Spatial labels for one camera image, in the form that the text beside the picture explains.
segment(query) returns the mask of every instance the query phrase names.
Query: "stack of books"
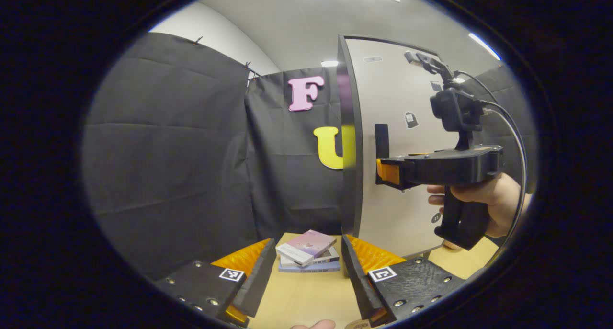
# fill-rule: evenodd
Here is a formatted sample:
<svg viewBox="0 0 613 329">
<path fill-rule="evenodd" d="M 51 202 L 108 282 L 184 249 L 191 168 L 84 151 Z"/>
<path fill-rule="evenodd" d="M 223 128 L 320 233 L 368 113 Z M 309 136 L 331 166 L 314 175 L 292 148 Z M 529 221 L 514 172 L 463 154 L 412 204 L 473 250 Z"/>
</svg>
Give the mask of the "stack of books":
<svg viewBox="0 0 613 329">
<path fill-rule="evenodd" d="M 339 253 L 332 246 L 336 238 L 309 231 L 276 248 L 279 272 L 337 272 Z"/>
</svg>

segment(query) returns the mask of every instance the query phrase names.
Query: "pink book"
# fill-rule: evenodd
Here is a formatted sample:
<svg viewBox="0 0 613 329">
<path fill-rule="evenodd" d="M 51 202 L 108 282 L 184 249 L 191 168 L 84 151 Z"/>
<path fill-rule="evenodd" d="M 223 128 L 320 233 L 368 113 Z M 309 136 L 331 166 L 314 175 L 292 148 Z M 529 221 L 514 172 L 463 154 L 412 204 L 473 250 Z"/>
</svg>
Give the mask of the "pink book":
<svg viewBox="0 0 613 329">
<path fill-rule="evenodd" d="M 337 242 L 336 238 L 309 229 L 302 235 L 276 247 L 276 250 L 290 260 L 305 265 L 330 249 L 335 242 Z"/>
</svg>

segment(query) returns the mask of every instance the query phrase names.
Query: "white wall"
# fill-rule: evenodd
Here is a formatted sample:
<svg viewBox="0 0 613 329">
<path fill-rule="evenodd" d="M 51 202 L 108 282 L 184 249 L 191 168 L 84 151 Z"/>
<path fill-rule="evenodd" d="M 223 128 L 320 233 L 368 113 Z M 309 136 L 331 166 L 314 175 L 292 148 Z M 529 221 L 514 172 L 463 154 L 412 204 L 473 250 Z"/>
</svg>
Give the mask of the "white wall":
<svg viewBox="0 0 613 329">
<path fill-rule="evenodd" d="M 206 45 L 245 64 L 261 75 L 279 72 L 279 68 L 251 38 L 220 13 L 195 2 L 176 12 L 150 32 L 174 34 Z"/>
</svg>

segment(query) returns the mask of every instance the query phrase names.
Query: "gripper pistol grip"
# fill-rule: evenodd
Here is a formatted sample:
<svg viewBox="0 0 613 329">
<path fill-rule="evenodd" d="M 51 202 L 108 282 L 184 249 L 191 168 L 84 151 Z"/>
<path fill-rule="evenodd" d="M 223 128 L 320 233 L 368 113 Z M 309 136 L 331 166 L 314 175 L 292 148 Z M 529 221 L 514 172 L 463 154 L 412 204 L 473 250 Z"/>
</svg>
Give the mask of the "gripper pistol grip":
<svg viewBox="0 0 613 329">
<path fill-rule="evenodd" d="M 442 223 L 434 233 L 461 248 L 472 249 L 488 229 L 488 205 L 462 202 L 451 194 L 450 187 L 445 187 L 444 206 Z"/>
</svg>

